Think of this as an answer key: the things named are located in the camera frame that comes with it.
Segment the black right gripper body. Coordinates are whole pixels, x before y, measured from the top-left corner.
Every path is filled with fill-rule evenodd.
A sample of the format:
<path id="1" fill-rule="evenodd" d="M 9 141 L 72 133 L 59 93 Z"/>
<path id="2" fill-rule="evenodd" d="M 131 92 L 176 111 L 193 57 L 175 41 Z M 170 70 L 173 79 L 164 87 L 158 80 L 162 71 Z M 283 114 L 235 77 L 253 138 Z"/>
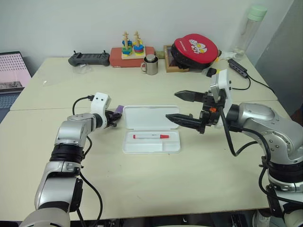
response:
<path id="1" fill-rule="evenodd" d="M 220 117 L 219 109 L 225 106 L 225 94 L 222 91 L 220 91 L 219 94 L 221 96 L 218 101 L 215 101 L 214 97 L 209 95 L 208 92 L 198 95 L 198 101 L 203 104 L 199 116 L 199 129 L 205 129 L 206 126 L 212 126 L 218 123 Z"/>

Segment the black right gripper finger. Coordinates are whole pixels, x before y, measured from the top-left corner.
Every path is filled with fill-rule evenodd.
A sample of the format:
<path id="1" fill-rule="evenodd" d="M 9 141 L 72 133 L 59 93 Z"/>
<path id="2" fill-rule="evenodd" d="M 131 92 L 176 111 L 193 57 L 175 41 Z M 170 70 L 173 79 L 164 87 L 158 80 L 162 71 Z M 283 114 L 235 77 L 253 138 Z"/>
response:
<path id="1" fill-rule="evenodd" d="M 188 102 L 204 102 L 207 93 L 201 93 L 196 91 L 183 90 L 176 92 L 174 96 Z"/>
<path id="2" fill-rule="evenodd" d="M 202 123 L 200 119 L 193 118 L 192 114 L 184 115 L 184 114 L 167 114 L 166 118 L 171 122 L 186 128 L 195 129 L 200 134 L 204 134 L 205 125 Z"/>

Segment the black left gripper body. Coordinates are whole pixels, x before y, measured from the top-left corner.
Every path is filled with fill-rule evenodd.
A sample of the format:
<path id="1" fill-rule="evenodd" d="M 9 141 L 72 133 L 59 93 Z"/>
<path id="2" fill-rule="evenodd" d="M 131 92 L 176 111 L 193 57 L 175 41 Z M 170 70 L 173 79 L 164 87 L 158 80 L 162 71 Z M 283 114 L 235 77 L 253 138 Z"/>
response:
<path id="1" fill-rule="evenodd" d="M 105 117 L 106 117 L 106 120 L 107 120 L 105 128 L 109 127 L 110 122 L 114 122 L 114 119 L 112 119 L 112 114 L 113 113 L 114 113 L 113 111 L 105 110 Z"/>

